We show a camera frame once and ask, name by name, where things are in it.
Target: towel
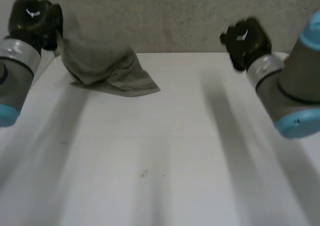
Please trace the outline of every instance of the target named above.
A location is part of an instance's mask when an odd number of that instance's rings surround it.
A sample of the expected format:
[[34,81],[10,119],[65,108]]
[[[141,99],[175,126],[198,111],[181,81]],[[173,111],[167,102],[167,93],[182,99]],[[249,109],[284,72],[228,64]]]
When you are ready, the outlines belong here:
[[160,91],[120,35],[107,41],[88,39],[71,13],[63,13],[63,39],[59,39],[57,54],[75,78],[74,86],[125,97]]

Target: white tabletop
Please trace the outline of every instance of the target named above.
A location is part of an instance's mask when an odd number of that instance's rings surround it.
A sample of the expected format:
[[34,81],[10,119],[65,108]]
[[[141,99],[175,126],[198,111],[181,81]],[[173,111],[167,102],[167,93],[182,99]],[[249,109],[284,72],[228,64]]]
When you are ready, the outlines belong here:
[[320,135],[281,138],[224,53],[138,56],[161,92],[48,67],[0,130],[1,226],[320,225]]

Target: gray wall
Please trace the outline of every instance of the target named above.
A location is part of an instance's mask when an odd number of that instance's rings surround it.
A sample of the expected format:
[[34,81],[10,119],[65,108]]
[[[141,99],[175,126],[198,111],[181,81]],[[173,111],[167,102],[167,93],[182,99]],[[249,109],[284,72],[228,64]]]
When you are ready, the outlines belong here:
[[288,51],[320,0],[52,0],[76,14],[84,36],[123,35],[137,52],[220,52],[229,24],[257,16],[273,50]]

